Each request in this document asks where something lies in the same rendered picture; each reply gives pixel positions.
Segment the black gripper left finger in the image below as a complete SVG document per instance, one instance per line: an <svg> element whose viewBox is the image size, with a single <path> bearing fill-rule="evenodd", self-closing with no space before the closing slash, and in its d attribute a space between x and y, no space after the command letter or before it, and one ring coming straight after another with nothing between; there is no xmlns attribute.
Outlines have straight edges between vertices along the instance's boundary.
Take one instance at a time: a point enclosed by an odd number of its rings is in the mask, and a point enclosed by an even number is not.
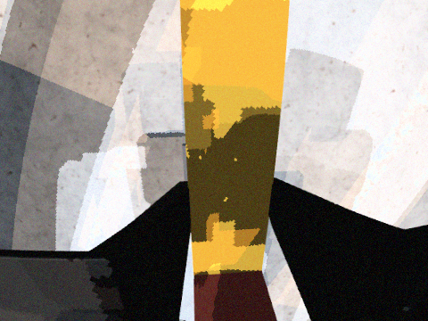
<svg viewBox="0 0 428 321"><path fill-rule="evenodd" d="M179 182L90 251L0 250L0 321L179 321L190 233Z"/></svg>

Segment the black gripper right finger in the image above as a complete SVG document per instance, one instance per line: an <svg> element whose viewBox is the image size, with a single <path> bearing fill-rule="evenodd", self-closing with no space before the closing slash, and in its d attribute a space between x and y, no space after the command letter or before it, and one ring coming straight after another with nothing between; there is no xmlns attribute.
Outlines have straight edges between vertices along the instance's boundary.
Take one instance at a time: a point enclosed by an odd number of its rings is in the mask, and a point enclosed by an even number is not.
<svg viewBox="0 0 428 321"><path fill-rule="evenodd" d="M277 178L268 216L311 321L409 321L428 290L428 225L388 225Z"/></svg>

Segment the yellow bar with red end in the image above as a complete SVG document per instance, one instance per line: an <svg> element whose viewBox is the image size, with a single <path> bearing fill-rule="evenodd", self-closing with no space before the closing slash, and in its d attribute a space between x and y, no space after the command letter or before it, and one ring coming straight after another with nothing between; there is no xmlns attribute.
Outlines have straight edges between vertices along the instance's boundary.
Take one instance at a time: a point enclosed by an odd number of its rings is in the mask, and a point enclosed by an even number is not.
<svg viewBox="0 0 428 321"><path fill-rule="evenodd" d="M195 321L277 321L263 259L290 0L181 0Z"/></svg>

